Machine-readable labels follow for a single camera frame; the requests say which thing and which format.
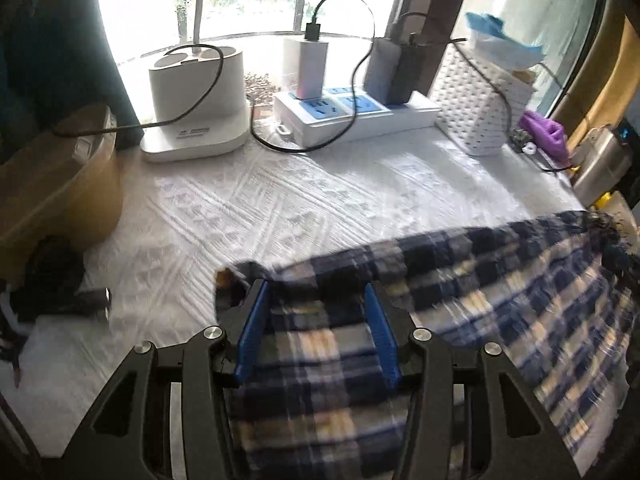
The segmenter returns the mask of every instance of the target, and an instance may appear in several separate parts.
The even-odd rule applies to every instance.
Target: brown box
[[[109,107],[93,104],[56,130],[112,125]],[[113,231],[122,212],[115,137],[60,139],[46,132],[0,166],[0,278],[18,284],[31,252],[48,235],[63,235],[84,251]]]

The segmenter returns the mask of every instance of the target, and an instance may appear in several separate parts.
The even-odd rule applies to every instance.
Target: window
[[[565,85],[585,46],[596,3],[597,0],[464,0],[454,36],[467,34],[467,11],[498,16],[505,21],[506,33],[515,40],[543,45],[546,65]],[[546,114],[561,88],[540,67],[534,70],[538,72],[535,83],[538,91],[529,102],[529,108]]]
[[[192,39],[195,0],[99,1],[111,50],[132,104],[140,120],[150,120],[153,105],[146,70],[168,47]],[[200,38],[244,51],[248,89],[258,96],[258,102],[266,102],[281,84],[282,36],[301,34],[318,1],[204,0]],[[379,36],[399,9],[409,8],[402,0],[365,1],[376,17]],[[500,16],[510,36],[544,46],[547,65],[564,85],[579,68],[584,48],[589,46],[599,1],[464,0],[453,35],[466,35],[464,13],[468,10]],[[344,86],[369,46],[370,15],[356,0],[329,0],[319,21],[331,42],[325,83]],[[359,76],[356,82],[362,81],[364,69]],[[546,114],[561,89],[542,69],[536,87],[538,92],[529,107]]]
[[[282,36],[301,34],[319,0],[204,0],[201,41],[244,51],[247,83],[264,99],[280,86]],[[365,0],[382,35],[401,0]],[[193,39],[195,0],[99,0],[107,38],[134,109],[153,117],[146,70],[168,47]],[[356,0],[330,0],[319,13],[330,35],[325,82],[343,86],[369,47],[370,14]]]

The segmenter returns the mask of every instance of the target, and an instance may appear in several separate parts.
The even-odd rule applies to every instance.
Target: black object
[[[320,39],[320,23],[307,23],[305,27],[305,40],[318,41]]]
[[[403,105],[420,83],[427,48],[415,41],[400,40],[404,22],[413,13],[402,15],[393,25],[389,38],[375,38],[371,60],[364,78],[364,91],[383,105]]]
[[[620,246],[606,246],[602,251],[602,266],[613,272],[620,286],[631,290],[636,301],[640,301],[640,257],[627,254]],[[631,388],[640,390],[640,327],[631,334],[626,350],[626,382]]]
[[[464,478],[580,478],[545,410],[499,347],[451,348],[425,329],[417,332],[409,313],[394,308],[378,284],[367,285],[366,311],[383,369],[400,387],[416,387],[396,480],[447,478],[454,383],[466,391]],[[181,345],[137,345],[89,409],[62,459],[50,464],[52,477],[170,478],[169,392],[171,382],[181,382],[188,478],[244,478],[223,388],[236,388],[249,375],[269,312],[269,283],[256,280],[242,305],[221,316],[220,327]]]
[[[6,304],[0,311],[0,359],[14,367],[14,382],[20,384],[19,357],[32,325],[44,314],[97,316],[108,319],[111,291],[98,288],[77,292],[84,279],[82,254],[64,237],[50,236],[34,250],[25,268],[24,284],[7,292],[0,280]]]
[[[82,253],[73,250],[67,238],[44,238],[27,262],[24,284],[11,293],[12,310],[26,323],[45,314],[108,317],[109,289],[77,292],[82,280]]]
[[[380,284],[367,289],[367,322],[385,376],[398,378],[400,386],[417,386],[396,480],[447,478],[454,384],[465,387],[462,478],[580,478],[545,409],[499,345],[487,343],[479,351],[451,347],[427,329],[417,329]],[[396,349],[395,370],[384,358],[390,348]]]
[[[633,209],[640,202],[640,135],[627,118],[623,118],[612,131],[621,143],[628,144],[633,153],[631,167],[614,188],[622,193],[629,209]]]
[[[29,437],[9,403],[0,394],[0,413],[14,429],[14,434],[22,441],[22,447],[14,440],[8,427],[0,422],[0,472],[3,478],[28,479],[42,478],[42,461],[38,449]]]

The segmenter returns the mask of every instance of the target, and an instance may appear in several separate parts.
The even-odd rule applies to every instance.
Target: small white item
[[[307,41],[302,36],[284,38],[282,89],[297,99],[321,97],[328,47],[326,41]]]
[[[499,88],[511,105],[511,128],[517,126],[535,88],[481,57],[469,60]],[[469,66],[452,45],[447,46],[431,88],[431,100],[442,112],[436,124],[469,155],[495,155],[506,142],[507,110],[502,98]]]
[[[525,155],[535,155],[538,150],[538,147],[533,142],[527,142],[522,147],[522,153]]]
[[[230,46],[221,49],[222,74],[206,99],[177,123],[146,130],[140,148],[147,160],[221,155],[248,139],[251,110],[244,93],[242,51]],[[172,119],[193,106],[213,83],[219,65],[220,55],[213,49],[175,52],[158,59],[149,69],[156,120]]]
[[[362,90],[356,90],[358,119],[335,142],[368,139],[384,134],[428,128],[440,109],[419,92],[414,92],[405,105],[385,107]],[[322,97],[295,99],[288,92],[274,96],[273,113],[277,130],[292,134],[303,148],[317,146],[335,137],[351,121],[353,114],[351,88],[327,88]]]

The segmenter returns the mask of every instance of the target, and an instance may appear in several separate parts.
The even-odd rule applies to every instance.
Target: bed
[[[269,135],[269,123],[260,130]],[[19,390],[11,367],[0,367],[0,389],[44,456],[62,454],[133,345],[176,344],[215,323],[214,272],[225,264],[279,266],[386,238],[582,208],[561,177],[507,147],[469,158],[435,128],[311,156],[250,141],[228,155],[163,165],[145,163],[134,149],[120,163],[122,217],[85,256],[85,285],[113,292],[110,323],[41,318],[21,357]],[[574,455],[581,473],[626,393],[624,371],[604,391],[598,420]],[[178,414],[176,406],[172,458],[180,479]]]

